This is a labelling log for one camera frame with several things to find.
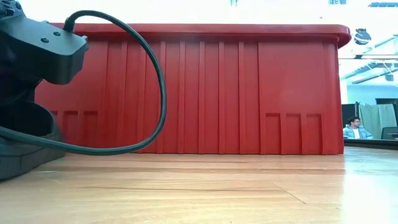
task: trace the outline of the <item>gray curtain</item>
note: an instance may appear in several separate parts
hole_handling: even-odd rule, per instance
[[[397,126],[394,105],[360,104],[359,117],[363,127],[373,134],[375,139],[381,139],[383,128]]]

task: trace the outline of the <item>chair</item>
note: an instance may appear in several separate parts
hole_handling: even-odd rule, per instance
[[[381,131],[381,139],[396,140],[391,133],[398,133],[398,127],[385,127]]]

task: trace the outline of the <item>dark hair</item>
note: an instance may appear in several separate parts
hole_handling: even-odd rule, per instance
[[[361,120],[361,118],[357,116],[352,116],[348,119],[347,124],[351,124],[351,122],[354,122],[356,119]]]

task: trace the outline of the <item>vertical ridge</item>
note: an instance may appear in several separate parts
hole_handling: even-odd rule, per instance
[[[121,47],[121,81],[119,82],[119,108],[118,108],[118,123],[117,123],[117,136],[116,142],[121,146],[123,145],[124,136],[124,107],[126,104],[126,83],[127,83],[127,54],[128,42],[122,42]]]
[[[218,76],[219,76],[219,154],[225,154],[225,45],[218,44]]]
[[[84,122],[84,111],[83,110],[78,110],[77,111],[77,139],[76,142],[79,146],[85,146],[86,142],[84,139],[85,136],[85,122]]]
[[[166,79],[166,42],[161,41],[160,42],[160,66],[162,67],[164,78]],[[158,111],[160,113],[160,95],[158,99]],[[164,152],[164,141],[163,141],[164,135],[161,132],[159,136],[157,137],[157,142],[156,142],[156,152],[157,153],[163,153]]]
[[[280,114],[280,154],[286,155],[286,140],[287,140],[287,124],[286,124],[286,113],[281,112]]]
[[[178,136],[177,152],[184,153],[185,132],[185,42],[180,42],[180,69],[178,84]]]
[[[325,79],[323,80],[323,85],[324,85],[324,89],[326,91],[325,94],[325,102],[333,102],[334,98],[334,94],[335,94],[335,85],[334,85],[334,80],[333,78],[331,78],[331,74],[330,74],[330,70],[328,69],[328,64],[330,63],[329,58],[325,58],[325,55],[327,55],[327,53],[325,52],[325,43],[324,42],[320,42],[320,53],[322,55],[322,68],[323,68],[323,77],[325,77]],[[337,122],[341,122],[340,121],[335,121],[333,116],[333,110],[330,109],[329,104],[324,105],[324,113],[321,114],[321,127],[322,127],[322,148],[319,149],[319,153],[324,155],[326,152],[329,152],[330,148],[333,148],[333,143],[330,141],[330,137],[329,135],[325,135],[327,133],[327,131],[324,129],[326,127],[328,127],[328,131],[331,133],[335,133],[335,128],[338,125]]]
[[[307,139],[307,115],[305,113],[300,114],[301,119],[301,154],[308,154],[308,139]]]
[[[238,45],[239,67],[239,153],[245,154],[246,144],[246,82],[244,71],[244,43]]]
[[[139,90],[137,103],[137,141],[142,141],[144,138],[144,115],[145,115],[145,74],[146,74],[146,59],[145,50],[140,48],[140,72],[139,72]]]
[[[265,79],[267,70],[263,63],[260,63],[262,57],[263,43],[257,45],[257,59],[258,59],[258,76],[259,76],[259,109],[260,109],[260,154],[267,154],[267,125],[266,125],[266,93],[265,86],[267,82]]]
[[[199,43],[198,153],[205,153],[205,43]]]
[[[108,95],[108,91],[106,90],[107,87],[107,76],[108,76],[108,63],[109,63],[109,42],[106,42],[106,65],[105,68],[103,70],[103,75],[102,75],[102,105],[101,105],[101,111],[99,116],[99,123],[101,124],[101,129],[99,129],[99,136],[98,136],[98,141],[100,142],[99,145],[104,146],[104,145],[108,145],[106,142],[106,117],[107,117],[107,113],[106,113],[106,109],[107,109],[107,105],[106,105],[106,96]]]
[[[337,44],[335,44],[335,47],[334,47],[334,55],[333,55],[333,59],[335,60],[335,82],[336,82],[336,84],[337,84],[337,87],[336,87],[336,89],[338,90],[338,91],[336,91],[336,94],[337,94],[337,96],[336,96],[336,99],[338,100],[337,102],[336,102],[336,104],[337,105],[339,105],[339,104],[341,104],[341,92],[339,91],[340,90],[340,76],[339,76],[339,66],[338,66],[338,46],[337,46]],[[341,113],[341,109],[340,108],[335,108],[335,110],[336,110],[336,112],[337,112],[337,114],[338,114],[338,120],[342,120],[343,119],[343,115],[342,115],[342,113]],[[338,129],[343,129],[343,125],[340,123],[338,126],[337,126],[337,128]],[[338,154],[344,154],[344,138],[338,138]]]

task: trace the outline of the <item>black cord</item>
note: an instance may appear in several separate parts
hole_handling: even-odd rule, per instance
[[[94,16],[94,17],[99,17],[102,19],[106,19],[107,21],[112,22],[113,24],[117,25],[118,27],[122,28],[125,30],[128,34],[130,34],[133,38],[138,40],[138,42],[141,44],[141,46],[144,48],[144,50],[147,52],[150,60],[154,64],[156,74],[157,74],[157,79],[159,81],[159,88],[160,88],[160,116],[159,120],[157,123],[157,127],[155,128],[155,131],[152,135],[150,135],[148,138],[143,140],[140,143],[133,144],[131,146],[124,146],[124,147],[114,147],[114,148],[92,148],[92,147],[82,147],[82,146],[76,146],[72,144],[67,144],[64,142],[57,142],[45,138],[40,138],[37,136],[33,136],[30,134],[25,134],[25,133],[20,133],[11,129],[7,129],[4,127],[0,126],[0,136],[4,138],[11,139],[13,141],[17,142],[22,142],[25,144],[31,144],[35,146],[40,146],[40,147],[47,147],[47,148],[52,148],[52,149],[58,149],[58,150],[63,150],[67,151],[70,153],[74,154],[84,154],[84,155],[91,155],[91,156],[111,156],[111,155],[116,155],[116,154],[124,154],[124,153],[129,153],[129,152],[135,152],[137,150],[140,150],[146,146],[148,146],[150,143],[152,143],[156,137],[159,135],[161,132],[165,119],[166,119],[166,86],[165,86],[165,80],[162,72],[162,68],[159,65],[159,62],[156,59],[155,53],[149,46],[149,44],[139,35],[134,29],[132,29],[130,26],[127,24],[123,23],[119,19],[107,15],[103,12],[98,12],[98,11],[78,11],[73,13],[68,19],[65,21],[64,25],[64,30],[73,32],[75,28],[75,21],[82,16]]]

